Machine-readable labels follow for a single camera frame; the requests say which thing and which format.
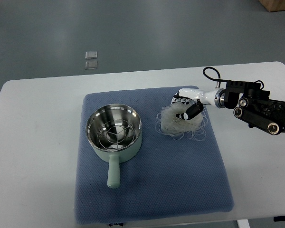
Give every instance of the stainless steel pot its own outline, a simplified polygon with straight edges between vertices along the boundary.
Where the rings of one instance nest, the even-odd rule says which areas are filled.
[[[138,113],[124,104],[109,104],[90,116],[85,130],[98,157],[109,163],[108,187],[118,188],[119,163],[134,157],[142,144]]]

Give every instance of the textured fabric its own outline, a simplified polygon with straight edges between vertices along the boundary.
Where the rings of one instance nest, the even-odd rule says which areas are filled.
[[[114,223],[231,211],[233,199],[211,127],[204,141],[173,140],[156,132],[156,115],[183,87],[112,91],[84,98],[76,177],[78,224]],[[108,163],[86,138],[86,122],[108,104],[132,107],[142,120],[142,146],[120,164],[121,186],[107,187]]]

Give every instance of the white table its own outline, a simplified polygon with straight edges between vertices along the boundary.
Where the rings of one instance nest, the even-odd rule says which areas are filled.
[[[285,101],[282,63],[215,68],[224,79],[262,80],[265,90],[271,91],[271,99]],[[7,82],[0,93],[0,228],[76,226],[76,163],[81,106],[86,94],[188,85],[212,90],[216,84],[205,78],[202,70],[196,67]],[[230,109],[207,109],[228,173],[233,210],[128,222],[125,227],[285,215],[285,133],[271,136],[249,129]]]

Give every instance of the light green handle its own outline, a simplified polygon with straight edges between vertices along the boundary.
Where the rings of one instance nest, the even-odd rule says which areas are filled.
[[[119,155],[110,154],[109,160],[109,172],[108,172],[108,187],[111,189],[117,189],[120,185],[119,178]]]

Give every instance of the gray floor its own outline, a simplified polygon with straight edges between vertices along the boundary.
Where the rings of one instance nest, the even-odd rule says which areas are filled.
[[[98,69],[84,70],[88,50]],[[258,0],[0,0],[0,90],[15,79],[267,61],[285,64],[285,11]]]

